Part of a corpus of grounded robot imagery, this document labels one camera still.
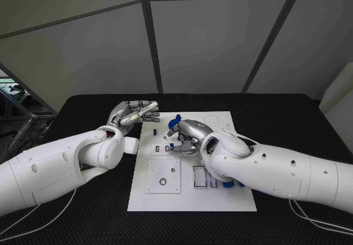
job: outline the black rubber mat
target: black rubber mat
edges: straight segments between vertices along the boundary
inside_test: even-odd
[[[121,101],[157,100],[161,112],[230,111],[239,134],[262,144],[353,163],[317,104],[301,94],[122,94],[69,98],[46,142],[105,125]],[[139,137],[135,125],[129,137]],[[253,191],[258,212],[126,212],[135,156],[77,188],[70,206],[43,230],[13,244],[353,244],[353,236],[318,229],[292,213],[288,200]],[[39,228],[63,209],[72,192],[41,205],[0,237]],[[299,202],[308,216],[353,228],[353,215]],[[1,230],[30,209],[0,218]]]

